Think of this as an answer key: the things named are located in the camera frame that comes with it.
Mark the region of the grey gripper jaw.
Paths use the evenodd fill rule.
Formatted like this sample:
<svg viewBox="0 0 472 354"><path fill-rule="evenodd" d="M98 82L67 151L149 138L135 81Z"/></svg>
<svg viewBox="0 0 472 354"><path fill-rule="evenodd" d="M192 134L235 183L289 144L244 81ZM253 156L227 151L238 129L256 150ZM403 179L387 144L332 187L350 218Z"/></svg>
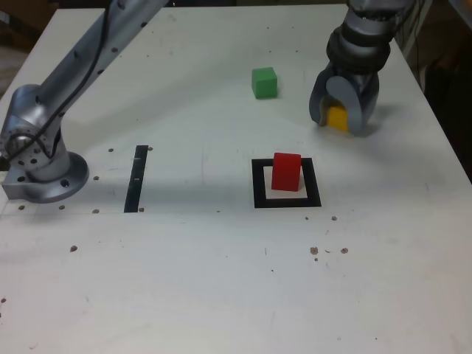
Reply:
<svg viewBox="0 0 472 354"><path fill-rule="evenodd" d="M333 76L326 82L327 93L347 111L347 128L353 135L363 133L375 108L379 92L378 75L374 74L361 90L359 84L345 77Z"/></svg>
<svg viewBox="0 0 472 354"><path fill-rule="evenodd" d="M318 74L310 95L310 118L319 126L325 126L327 124L327 113L329 108L335 103L334 98L326 89L327 81L333 77L334 74L333 65L328 64L326 68Z"/></svg>

